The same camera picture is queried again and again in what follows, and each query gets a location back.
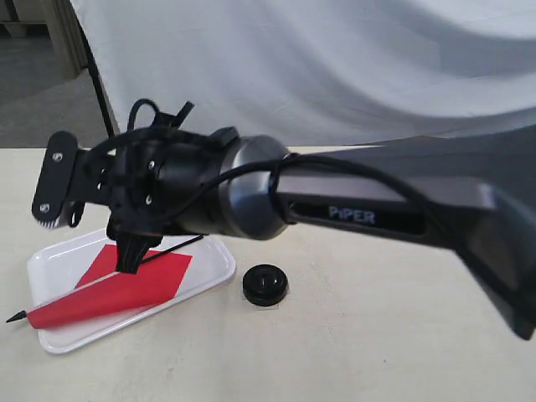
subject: black round object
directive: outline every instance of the black round object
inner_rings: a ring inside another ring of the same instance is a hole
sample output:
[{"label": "black round object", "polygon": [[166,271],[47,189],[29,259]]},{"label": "black round object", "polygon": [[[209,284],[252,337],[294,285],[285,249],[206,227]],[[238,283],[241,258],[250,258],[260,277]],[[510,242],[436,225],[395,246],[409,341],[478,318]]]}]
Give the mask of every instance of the black round object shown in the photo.
[{"label": "black round object", "polygon": [[274,306],[283,300],[288,290],[285,272],[274,265],[262,264],[250,268],[242,279],[244,296],[256,306]]}]

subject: white table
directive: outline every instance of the white table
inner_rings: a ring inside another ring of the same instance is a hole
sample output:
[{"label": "white table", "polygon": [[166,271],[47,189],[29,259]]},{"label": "white table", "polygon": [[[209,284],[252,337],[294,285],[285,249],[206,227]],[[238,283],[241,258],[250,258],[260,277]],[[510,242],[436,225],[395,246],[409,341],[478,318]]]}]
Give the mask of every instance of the white table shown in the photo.
[{"label": "white table", "polygon": [[[36,250],[106,224],[45,232],[29,209],[42,150],[0,151],[0,317],[30,306]],[[0,326],[5,401],[534,401],[536,341],[517,340],[447,251],[299,226],[225,239],[235,280],[71,354],[25,322]],[[283,268],[290,295],[259,311],[245,270]]]}]

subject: black pole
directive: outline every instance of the black pole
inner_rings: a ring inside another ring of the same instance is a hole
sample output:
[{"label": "black pole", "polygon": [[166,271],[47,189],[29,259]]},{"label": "black pole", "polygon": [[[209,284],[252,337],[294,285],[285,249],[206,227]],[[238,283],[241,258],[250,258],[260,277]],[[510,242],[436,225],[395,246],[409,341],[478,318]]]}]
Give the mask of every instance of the black pole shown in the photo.
[{"label": "black pole", "polygon": [[87,58],[87,70],[90,73],[91,81],[93,82],[93,87],[95,88],[95,94],[97,95],[97,101],[99,102],[100,113],[102,114],[102,120],[106,127],[106,133],[109,138],[112,138],[114,133],[114,126],[111,124],[110,112],[108,111],[108,106],[106,104],[106,98],[104,96],[104,90],[102,84],[99,80],[99,70],[97,69],[97,64],[93,53],[91,52],[90,44],[87,42],[85,37],[84,30],[80,27],[80,34],[82,36],[82,42],[84,43],[85,56]]}]

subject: white backdrop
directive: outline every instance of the white backdrop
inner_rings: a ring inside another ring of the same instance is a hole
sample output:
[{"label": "white backdrop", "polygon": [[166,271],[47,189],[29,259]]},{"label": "white backdrop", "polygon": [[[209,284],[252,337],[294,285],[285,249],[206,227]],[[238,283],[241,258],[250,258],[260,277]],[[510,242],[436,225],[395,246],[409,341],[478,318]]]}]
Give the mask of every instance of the white backdrop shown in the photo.
[{"label": "white backdrop", "polygon": [[291,145],[536,122],[534,0],[72,3],[122,130],[140,97]]}]

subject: wire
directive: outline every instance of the wire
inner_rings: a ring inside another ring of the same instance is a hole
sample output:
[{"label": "wire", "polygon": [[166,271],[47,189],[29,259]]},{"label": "wire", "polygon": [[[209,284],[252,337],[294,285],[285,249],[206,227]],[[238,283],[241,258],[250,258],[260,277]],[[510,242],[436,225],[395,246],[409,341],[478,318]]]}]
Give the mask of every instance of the wire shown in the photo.
[{"label": "wire", "polygon": [[134,105],[131,108],[131,112],[128,114],[128,122],[126,124],[126,130],[134,130],[134,125],[136,124],[137,113],[140,111],[142,106],[150,106],[154,110],[155,118],[160,119],[162,115],[160,114],[160,109],[158,105],[150,99],[141,98],[134,102]]},{"label": "wire", "polygon": [[169,253],[171,253],[171,252],[173,252],[175,250],[178,250],[178,249],[182,249],[183,247],[186,247],[187,245],[191,245],[192,243],[195,243],[196,241],[200,241],[202,239],[204,239],[204,234],[200,234],[200,235],[198,235],[198,236],[196,236],[196,237],[194,237],[194,238],[192,238],[190,240],[186,240],[183,243],[180,243],[178,245],[174,245],[173,247],[169,247],[168,249],[165,249],[164,251],[160,251],[159,253],[157,253],[155,255],[151,255],[150,257],[144,258],[142,260],[141,264],[146,264],[147,262],[153,261],[156,258],[163,257],[166,254],[169,254]]}]

